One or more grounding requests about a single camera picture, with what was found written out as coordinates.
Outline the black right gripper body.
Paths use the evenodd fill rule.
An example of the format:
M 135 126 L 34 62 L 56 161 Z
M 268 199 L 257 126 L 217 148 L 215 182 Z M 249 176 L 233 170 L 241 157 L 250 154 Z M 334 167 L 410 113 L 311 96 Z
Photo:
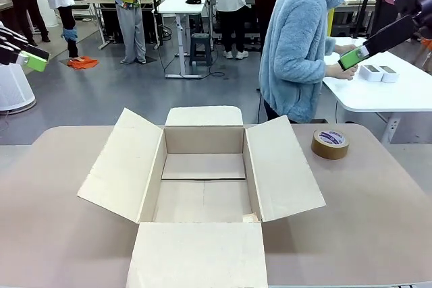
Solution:
M 395 0 L 403 18 L 409 18 L 423 38 L 431 40 L 431 0 Z

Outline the person's right hand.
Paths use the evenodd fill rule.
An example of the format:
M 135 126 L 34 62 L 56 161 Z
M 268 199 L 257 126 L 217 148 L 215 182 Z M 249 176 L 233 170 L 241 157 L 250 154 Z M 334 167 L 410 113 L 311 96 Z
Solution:
M 335 78 L 339 80 L 352 80 L 355 76 L 357 69 L 357 65 L 348 68 L 347 70 L 343 70 L 339 64 L 327 65 L 325 76 L 328 78 Z

